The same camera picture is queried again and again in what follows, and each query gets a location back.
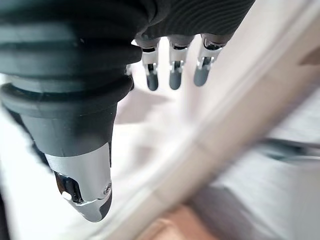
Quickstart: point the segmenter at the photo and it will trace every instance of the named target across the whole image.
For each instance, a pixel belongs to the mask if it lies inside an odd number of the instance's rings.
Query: ribbed rubber sleeve
[[[200,33],[233,34],[254,0],[172,0],[169,15],[150,26],[144,39]]]

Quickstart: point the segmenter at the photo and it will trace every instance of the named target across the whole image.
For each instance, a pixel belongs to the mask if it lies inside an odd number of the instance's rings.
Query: robotic finger
[[[188,47],[194,36],[171,35],[169,38],[169,61],[171,65],[169,85],[177,90],[181,85],[181,76],[186,63]]]

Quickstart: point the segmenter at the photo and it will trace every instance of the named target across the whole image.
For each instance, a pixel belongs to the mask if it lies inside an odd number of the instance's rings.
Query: prosthetic hand
[[[0,1],[0,73],[10,80],[1,101],[45,154],[62,197],[87,220],[102,220],[111,206],[113,125],[133,84],[126,66],[142,57],[156,90],[158,43],[168,36],[169,85],[178,89],[188,46],[202,34],[194,78],[202,86],[253,2]]]

